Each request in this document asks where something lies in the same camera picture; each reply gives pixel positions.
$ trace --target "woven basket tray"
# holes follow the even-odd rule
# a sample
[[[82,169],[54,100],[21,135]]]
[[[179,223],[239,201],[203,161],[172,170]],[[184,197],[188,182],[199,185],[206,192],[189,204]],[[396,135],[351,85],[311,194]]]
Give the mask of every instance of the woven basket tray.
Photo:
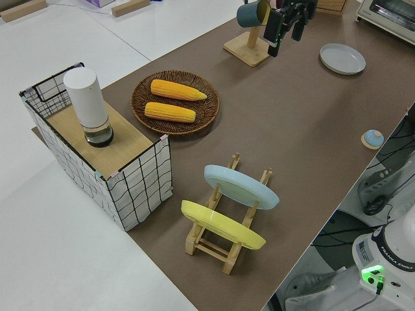
[[[153,95],[150,90],[153,79],[162,79],[194,87],[205,93],[207,99],[192,102]],[[147,102],[161,102],[192,109],[196,111],[196,120],[193,123],[182,123],[148,118],[144,115]],[[219,111],[219,96],[215,88],[202,77],[186,71],[168,70],[154,73],[138,83],[131,95],[131,108],[138,121],[148,128],[169,135],[184,135],[200,131],[215,120]]]

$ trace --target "white plate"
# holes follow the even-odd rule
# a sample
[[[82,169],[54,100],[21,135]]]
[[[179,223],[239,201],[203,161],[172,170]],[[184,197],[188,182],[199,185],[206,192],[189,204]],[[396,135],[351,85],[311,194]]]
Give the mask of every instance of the white plate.
[[[320,50],[320,57],[328,69],[341,75],[355,75],[366,67],[362,54],[344,44],[324,45]]]

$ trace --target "blue mug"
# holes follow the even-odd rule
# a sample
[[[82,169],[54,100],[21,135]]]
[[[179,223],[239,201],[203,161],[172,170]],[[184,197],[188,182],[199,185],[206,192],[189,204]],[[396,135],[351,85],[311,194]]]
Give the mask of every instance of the blue mug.
[[[258,0],[245,4],[238,8],[236,19],[241,27],[256,27],[266,25],[271,11],[270,3],[267,0]]]

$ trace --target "brown table mat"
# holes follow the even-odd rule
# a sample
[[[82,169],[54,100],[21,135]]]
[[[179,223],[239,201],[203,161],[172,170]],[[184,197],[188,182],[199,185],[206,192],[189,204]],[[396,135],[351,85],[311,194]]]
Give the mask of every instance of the brown table mat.
[[[103,90],[107,102],[153,140],[160,135],[130,110],[139,81],[179,69],[203,76],[219,93],[210,132],[172,137],[173,197],[129,231],[199,310],[260,310],[375,156],[361,135],[372,128],[390,135],[414,102],[415,48],[355,22],[357,7],[350,1],[343,16],[317,13],[300,42],[288,34],[279,56],[255,68],[222,48],[246,31],[231,20]],[[319,60],[327,43],[357,49],[366,69],[355,76],[330,71]],[[268,186],[281,203],[257,212],[252,229],[267,242],[258,251],[243,249],[228,276],[221,261],[199,250],[185,253],[191,222],[180,203],[204,203],[211,192],[205,165],[226,166],[234,152],[241,153],[239,171],[253,178],[274,169]],[[236,220],[245,212],[227,198],[217,210]]]

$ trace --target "corn cob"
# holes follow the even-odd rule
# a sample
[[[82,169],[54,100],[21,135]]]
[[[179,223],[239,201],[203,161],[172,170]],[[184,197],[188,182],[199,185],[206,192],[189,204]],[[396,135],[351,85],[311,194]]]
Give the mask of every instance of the corn cob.
[[[192,101],[207,98],[206,94],[193,87],[160,79],[154,79],[151,82],[151,93],[163,97]]]
[[[185,123],[192,123],[196,119],[196,112],[191,109],[160,102],[147,102],[144,115],[153,119]]]

